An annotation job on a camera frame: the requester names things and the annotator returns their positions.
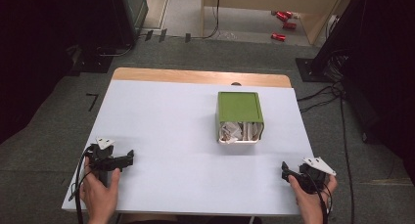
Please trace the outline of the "green drawer case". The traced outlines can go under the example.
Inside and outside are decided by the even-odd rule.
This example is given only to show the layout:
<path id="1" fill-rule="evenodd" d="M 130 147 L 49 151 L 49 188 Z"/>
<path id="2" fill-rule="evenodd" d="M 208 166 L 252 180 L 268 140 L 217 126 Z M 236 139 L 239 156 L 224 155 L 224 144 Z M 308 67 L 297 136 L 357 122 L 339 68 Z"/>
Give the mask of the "green drawer case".
<path id="1" fill-rule="evenodd" d="M 264 129 L 256 92 L 219 92 L 216 108 L 217 140 L 223 145 L 254 145 Z"/>

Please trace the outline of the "person's left hand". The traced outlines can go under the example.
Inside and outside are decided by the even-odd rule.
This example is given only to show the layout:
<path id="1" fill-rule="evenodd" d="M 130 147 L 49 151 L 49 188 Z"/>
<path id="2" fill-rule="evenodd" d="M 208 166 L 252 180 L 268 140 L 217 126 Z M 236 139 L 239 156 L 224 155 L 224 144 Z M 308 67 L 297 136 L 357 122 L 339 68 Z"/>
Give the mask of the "person's left hand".
<path id="1" fill-rule="evenodd" d="M 92 173 L 88 157 L 84 161 L 84 171 L 87 175 L 79 195 L 87 208 L 88 224 L 108 224 L 117 206 L 120 170 L 116 168 L 113 171 L 109 187 L 105 187 Z"/>

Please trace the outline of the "black flat stand base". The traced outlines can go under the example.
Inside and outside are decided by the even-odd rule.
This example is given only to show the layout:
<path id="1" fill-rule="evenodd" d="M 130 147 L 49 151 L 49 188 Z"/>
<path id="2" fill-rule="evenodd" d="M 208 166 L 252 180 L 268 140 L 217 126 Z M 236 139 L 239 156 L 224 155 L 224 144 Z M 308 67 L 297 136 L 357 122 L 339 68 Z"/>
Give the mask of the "black flat stand base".
<path id="1" fill-rule="evenodd" d="M 79 75 L 81 72 L 107 73 L 113 58 L 82 52 L 75 61 L 70 73 Z"/>

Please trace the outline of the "black stand with base plate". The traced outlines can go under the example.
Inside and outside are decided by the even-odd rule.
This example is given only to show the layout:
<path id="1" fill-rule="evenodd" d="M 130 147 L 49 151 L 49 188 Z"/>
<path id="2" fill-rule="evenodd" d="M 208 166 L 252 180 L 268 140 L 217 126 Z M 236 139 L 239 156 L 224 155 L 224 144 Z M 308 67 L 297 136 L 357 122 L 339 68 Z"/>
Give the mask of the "black stand with base plate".
<path id="1" fill-rule="evenodd" d="M 331 82 L 326 76 L 328 62 L 338 55 L 348 54 L 357 43 L 363 4 L 364 0 L 349 0 L 315 58 L 296 58 L 303 82 Z"/>

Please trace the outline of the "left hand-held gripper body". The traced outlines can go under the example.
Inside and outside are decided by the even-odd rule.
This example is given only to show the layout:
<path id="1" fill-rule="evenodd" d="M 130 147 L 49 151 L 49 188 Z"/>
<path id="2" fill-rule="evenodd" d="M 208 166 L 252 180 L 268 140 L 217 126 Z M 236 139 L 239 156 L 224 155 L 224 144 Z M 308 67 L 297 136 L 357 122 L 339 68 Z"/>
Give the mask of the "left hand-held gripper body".
<path id="1" fill-rule="evenodd" d="M 90 168 L 98 173 L 98 178 L 104 185 L 108 184 L 108 172 L 115 169 L 114 142 L 112 139 L 98 137 L 87 148 Z"/>

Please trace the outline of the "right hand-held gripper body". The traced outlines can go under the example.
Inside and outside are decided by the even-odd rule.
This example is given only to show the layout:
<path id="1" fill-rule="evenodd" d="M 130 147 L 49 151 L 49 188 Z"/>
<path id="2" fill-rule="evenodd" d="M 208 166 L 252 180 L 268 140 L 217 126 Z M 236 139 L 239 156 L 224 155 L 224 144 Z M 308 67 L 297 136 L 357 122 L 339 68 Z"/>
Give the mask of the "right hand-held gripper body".
<path id="1" fill-rule="evenodd" d="M 321 157 L 306 157 L 300 166 L 300 174 L 304 177 L 307 193 L 313 194 L 323 189 L 326 176 L 336 176 L 337 172 Z"/>

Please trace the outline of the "white table cover sheet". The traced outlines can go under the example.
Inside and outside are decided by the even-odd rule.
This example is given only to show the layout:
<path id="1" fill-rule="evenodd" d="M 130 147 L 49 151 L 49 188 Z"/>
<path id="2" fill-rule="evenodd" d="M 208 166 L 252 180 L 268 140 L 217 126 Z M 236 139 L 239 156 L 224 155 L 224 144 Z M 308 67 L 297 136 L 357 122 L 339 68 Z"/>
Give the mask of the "white table cover sheet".
<path id="1" fill-rule="evenodd" d="M 216 139 L 221 85 L 114 80 L 89 138 L 134 154 L 119 182 L 121 212 L 283 216 L 298 214 L 281 165 L 312 157 L 296 93 L 257 87 L 264 131 L 254 145 Z"/>

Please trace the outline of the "person's right hand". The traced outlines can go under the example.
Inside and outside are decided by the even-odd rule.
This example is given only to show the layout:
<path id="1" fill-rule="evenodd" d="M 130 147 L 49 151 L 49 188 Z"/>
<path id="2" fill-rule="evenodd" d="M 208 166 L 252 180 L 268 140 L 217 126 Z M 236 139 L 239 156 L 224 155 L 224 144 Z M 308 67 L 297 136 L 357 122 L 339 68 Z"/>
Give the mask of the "person's right hand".
<path id="1" fill-rule="evenodd" d="M 289 176 L 289 182 L 295 193 L 303 223 L 323 224 L 323 212 L 329 206 L 330 196 L 334 194 L 334 191 L 338 186 L 336 177 L 333 175 L 329 176 L 326 187 L 319 195 L 311 195 L 306 193 L 300 187 L 297 179 L 292 175 Z"/>

